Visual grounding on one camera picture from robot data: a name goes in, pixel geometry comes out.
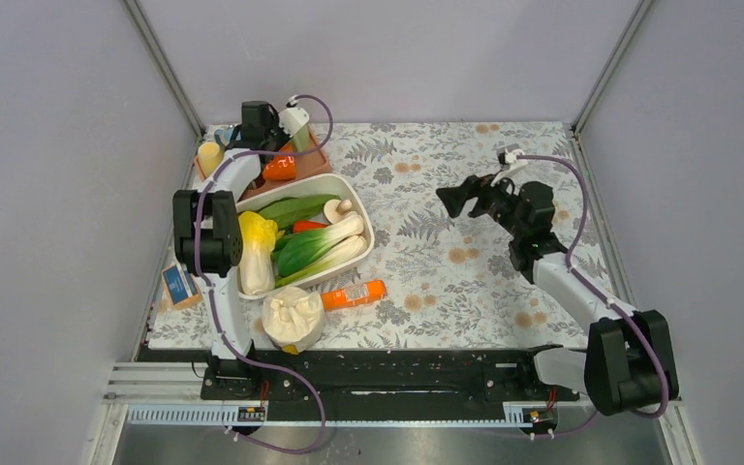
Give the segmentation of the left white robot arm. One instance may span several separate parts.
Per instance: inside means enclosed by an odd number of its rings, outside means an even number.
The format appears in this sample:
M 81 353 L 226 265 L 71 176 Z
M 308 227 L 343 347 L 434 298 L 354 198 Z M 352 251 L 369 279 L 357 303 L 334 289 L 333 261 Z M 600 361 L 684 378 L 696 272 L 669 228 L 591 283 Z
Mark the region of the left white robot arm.
M 269 150 L 285 140 L 272 104 L 242 103 L 241 123 L 229 138 L 200 149 L 198 161 L 208 163 L 200 187 L 179 190 L 172 198 L 173 251 L 198 281 L 212 331 L 206 382 L 224 382 L 240 398 L 259 391 L 262 373 L 243 360 L 253 339 L 237 290 L 244 244 L 235 204 L 261 174 Z

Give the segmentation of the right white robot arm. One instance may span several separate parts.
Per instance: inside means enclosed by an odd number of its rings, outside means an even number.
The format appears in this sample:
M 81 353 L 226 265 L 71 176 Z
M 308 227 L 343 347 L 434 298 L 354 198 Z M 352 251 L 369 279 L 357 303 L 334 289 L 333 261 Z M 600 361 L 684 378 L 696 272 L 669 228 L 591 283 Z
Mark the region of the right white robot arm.
M 458 217 L 473 201 L 469 217 L 486 215 L 508 232 L 513 268 L 587 334 L 583 349 L 532 349 L 531 363 L 516 374 L 518 389 L 540 399 L 554 387 L 568 388 L 587 395 L 605 416 L 631 412 L 658 418 L 679 394 L 667 319 L 657 310 L 636 310 L 580 272 L 572 250 L 552 229 L 551 187 L 530 181 L 517 192 L 512 188 L 509 179 L 471 175 L 436 195 L 449 217 Z

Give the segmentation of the orange mug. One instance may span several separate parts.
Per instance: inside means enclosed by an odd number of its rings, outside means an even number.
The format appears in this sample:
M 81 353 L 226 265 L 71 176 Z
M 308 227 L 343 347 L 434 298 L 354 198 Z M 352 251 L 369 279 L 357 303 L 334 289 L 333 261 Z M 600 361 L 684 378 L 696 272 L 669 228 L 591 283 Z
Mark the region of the orange mug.
M 295 156 L 275 155 L 264 167 L 262 177 L 266 181 L 292 181 L 297 177 Z

